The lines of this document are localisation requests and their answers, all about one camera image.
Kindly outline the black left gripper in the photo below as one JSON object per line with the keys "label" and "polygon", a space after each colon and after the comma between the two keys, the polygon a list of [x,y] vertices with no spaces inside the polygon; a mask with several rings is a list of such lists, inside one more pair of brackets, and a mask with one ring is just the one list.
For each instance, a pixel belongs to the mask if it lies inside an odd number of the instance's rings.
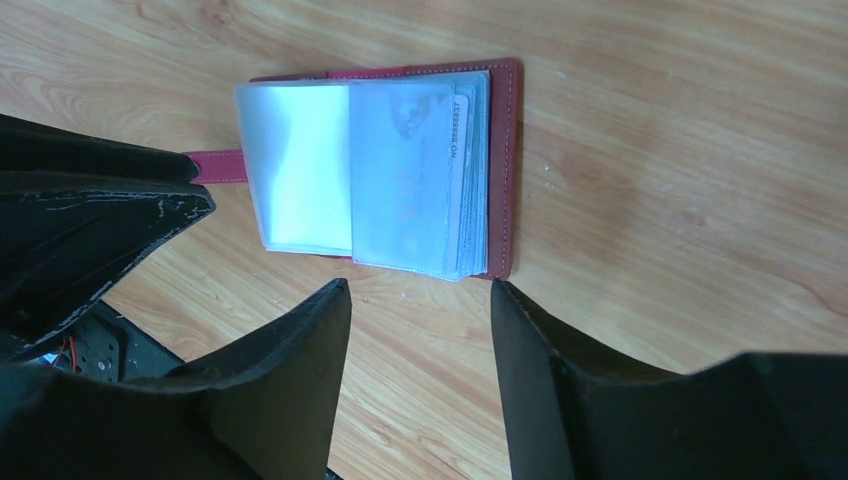
{"label": "black left gripper", "polygon": [[194,161],[3,114],[1,169],[19,171],[1,175],[1,383],[126,383],[182,365],[97,301],[214,210],[189,184]]}

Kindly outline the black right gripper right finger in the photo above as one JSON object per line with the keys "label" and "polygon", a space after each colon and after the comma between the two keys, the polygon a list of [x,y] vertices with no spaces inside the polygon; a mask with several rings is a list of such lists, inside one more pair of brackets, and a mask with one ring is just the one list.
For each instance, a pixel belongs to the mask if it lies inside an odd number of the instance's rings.
{"label": "black right gripper right finger", "polygon": [[692,374],[625,355],[491,286],[516,479],[843,479],[847,359],[747,352]]}

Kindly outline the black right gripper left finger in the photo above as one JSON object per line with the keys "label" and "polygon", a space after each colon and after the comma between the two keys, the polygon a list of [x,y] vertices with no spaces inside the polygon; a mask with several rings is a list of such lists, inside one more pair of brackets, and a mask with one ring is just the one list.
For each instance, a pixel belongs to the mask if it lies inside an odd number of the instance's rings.
{"label": "black right gripper left finger", "polygon": [[323,479],[352,301],[337,278],[160,377],[1,369],[5,479]]}

